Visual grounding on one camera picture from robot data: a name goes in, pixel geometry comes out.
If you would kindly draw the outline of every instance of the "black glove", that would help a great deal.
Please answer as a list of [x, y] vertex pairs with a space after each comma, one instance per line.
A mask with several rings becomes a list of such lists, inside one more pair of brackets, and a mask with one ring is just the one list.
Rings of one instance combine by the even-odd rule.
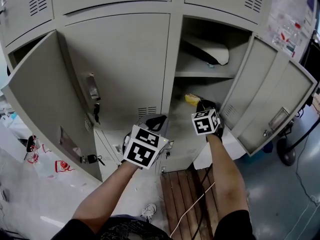
[[210, 100], [201, 99], [196, 106], [197, 113], [205, 110], [212, 110], [212, 109], [215, 109], [216, 116], [220, 119], [220, 124], [218, 125], [218, 128], [216, 129], [216, 131], [210, 134], [217, 136], [222, 141], [222, 135], [224, 134], [225, 124], [218, 114], [216, 103]]

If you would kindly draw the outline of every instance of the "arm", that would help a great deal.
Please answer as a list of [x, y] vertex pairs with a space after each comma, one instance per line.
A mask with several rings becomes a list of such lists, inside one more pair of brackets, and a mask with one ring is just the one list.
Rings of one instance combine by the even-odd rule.
[[138, 166], [130, 162], [120, 165], [104, 183], [82, 201], [72, 218], [82, 221], [96, 234], [110, 218], [137, 169]]
[[232, 212], [249, 210], [246, 188], [244, 179], [221, 140], [212, 134], [208, 135], [207, 139], [212, 154], [212, 170], [220, 221], [224, 216]]

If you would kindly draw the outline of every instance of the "wooden slat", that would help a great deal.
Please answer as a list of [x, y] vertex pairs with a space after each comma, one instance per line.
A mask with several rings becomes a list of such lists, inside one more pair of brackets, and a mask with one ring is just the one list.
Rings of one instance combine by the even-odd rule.
[[[171, 181], [176, 214], [178, 216], [178, 219], [180, 219], [181, 216], [185, 213], [186, 209], [185, 209], [184, 199], [183, 199], [181, 188], [180, 188], [178, 173], [176, 171], [170, 172], [169, 176]], [[191, 240], [191, 234], [190, 234], [187, 216], [184, 216], [182, 218], [179, 226], [180, 226], [182, 240]]]
[[[187, 174], [187, 178], [188, 178], [188, 182], [189, 182], [189, 187], [190, 187], [190, 191], [191, 191], [191, 197], [192, 197], [192, 202], [194, 203], [195, 201], [197, 201], [197, 199], [200, 197], [197, 196], [197, 189], [195, 186], [195, 182], [194, 182], [194, 177], [193, 177], [193, 173], [190, 170], [186, 171]], [[195, 215], [197, 218], [197, 222], [200, 222], [200, 218], [201, 218], [201, 214], [202, 214], [202, 210], [201, 210], [201, 206], [200, 206], [201, 200], [199, 202], [197, 202], [194, 206], [195, 209]], [[199, 232], [201, 236], [201, 240], [211, 240], [212, 237], [209, 234], [209, 230], [207, 227], [207, 222], [206, 222], [206, 217], [204, 216], [202, 219], [202, 222], [200, 224], [200, 228], [199, 228]]]
[[[210, 182], [210, 185], [213, 184], [215, 182], [215, 179], [214, 179], [214, 172], [213, 172], [213, 169], [211, 168], [209, 173], [208, 173], [208, 177], [209, 177], [209, 182]], [[217, 199], [217, 191], [216, 191], [216, 184], [213, 185], [213, 187], [211, 188], [212, 190], [212, 193], [213, 193], [213, 197], [214, 197], [214, 202], [215, 202], [215, 208], [216, 210], [218, 210], [218, 199]]]
[[[194, 204], [194, 202], [192, 200], [187, 174], [185, 170], [178, 171], [177, 173], [178, 173], [181, 192], [183, 196], [184, 208], [185, 210], [188, 210]], [[188, 218], [191, 237], [193, 237], [198, 228], [198, 221], [197, 221], [195, 208], [194, 207], [191, 208], [191, 210], [188, 211], [186, 216]], [[200, 234], [196, 234], [194, 240], [201, 240]]]
[[[200, 180], [202, 180], [206, 175], [205, 169], [198, 170], [197, 172], [198, 172]], [[209, 182], [208, 177], [206, 177], [206, 179], [204, 180], [202, 185], [203, 185], [204, 190], [207, 190], [210, 187], [211, 184]], [[212, 191], [208, 191], [205, 194], [205, 202], [206, 202], [207, 211], [209, 213], [212, 234], [215, 235], [215, 232], [216, 232], [216, 229], [218, 226], [218, 211], [216, 208], [216, 203], [215, 203], [215, 199], [214, 199], [214, 195], [213, 195]]]
[[[168, 218], [170, 233], [174, 231], [178, 224], [178, 216], [176, 212], [176, 205], [174, 195], [172, 192], [171, 181], [168, 173], [161, 175], [161, 186], [165, 204], [165, 210]], [[180, 228], [178, 227], [172, 235], [173, 240], [182, 240]]]

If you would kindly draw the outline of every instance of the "wooden floor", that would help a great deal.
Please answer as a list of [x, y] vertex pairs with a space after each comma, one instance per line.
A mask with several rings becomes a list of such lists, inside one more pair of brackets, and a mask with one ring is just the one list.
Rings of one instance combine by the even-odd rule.
[[[175, 229], [181, 216], [214, 182], [212, 171], [203, 182], [207, 169], [181, 170], [161, 175], [161, 185], [170, 233]], [[191, 240], [198, 224], [199, 232], [194, 240], [212, 240], [218, 225], [218, 212], [215, 201], [215, 186], [182, 218], [179, 227], [172, 235], [174, 240]]]

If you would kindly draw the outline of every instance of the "open locker door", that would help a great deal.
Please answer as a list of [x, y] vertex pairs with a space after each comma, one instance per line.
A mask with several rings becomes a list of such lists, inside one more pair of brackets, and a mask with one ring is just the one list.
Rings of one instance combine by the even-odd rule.
[[19, 63], [2, 89], [12, 107], [48, 148], [92, 180], [102, 181], [94, 131], [69, 79], [56, 31], [44, 37]]

